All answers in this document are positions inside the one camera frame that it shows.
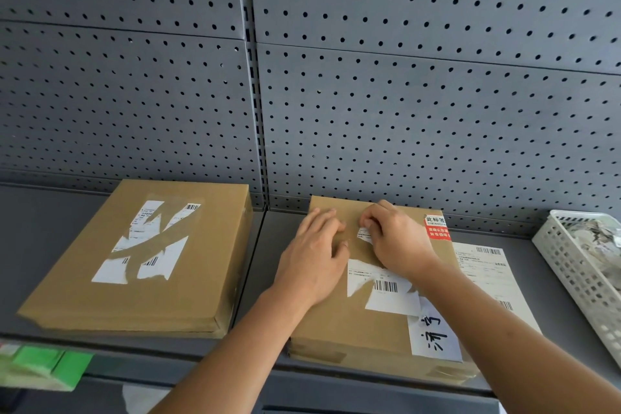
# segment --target brown cardboard package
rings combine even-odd
[[[334,245],[349,239],[351,258],[383,267],[373,247],[356,237],[358,219],[369,203],[313,196],[309,209],[336,208],[337,217],[346,222],[346,230],[335,237]],[[408,216],[425,225],[425,215],[438,210],[400,207]],[[452,242],[431,239],[440,259],[458,268]],[[293,332],[289,355],[293,358],[380,372],[389,375],[449,384],[461,384],[479,372],[470,355],[461,346],[463,362],[412,355],[408,317],[365,309],[373,281],[347,297],[347,269],[332,294],[307,313]]]
[[[18,314],[56,330],[220,338],[251,224],[247,185],[123,180]]]

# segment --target white plastic basket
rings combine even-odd
[[[621,367],[621,295],[591,264],[564,227],[595,219],[604,225],[621,228],[615,218],[604,213],[552,210],[533,238],[533,244]]]

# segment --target left hand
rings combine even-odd
[[[296,237],[280,257],[274,287],[299,296],[308,308],[326,299],[343,274],[350,256],[349,244],[339,244],[332,256],[332,239],[345,230],[334,209],[312,210],[300,224]]]

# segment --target forearm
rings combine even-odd
[[[151,414],[250,413],[308,306],[272,287]]]
[[[416,285],[446,318],[508,413],[621,412],[621,392],[459,270],[434,265]]]

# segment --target red warning sticker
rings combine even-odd
[[[443,216],[425,215],[425,228],[427,228],[427,236],[430,239],[451,241],[451,235],[448,233],[448,227]]]

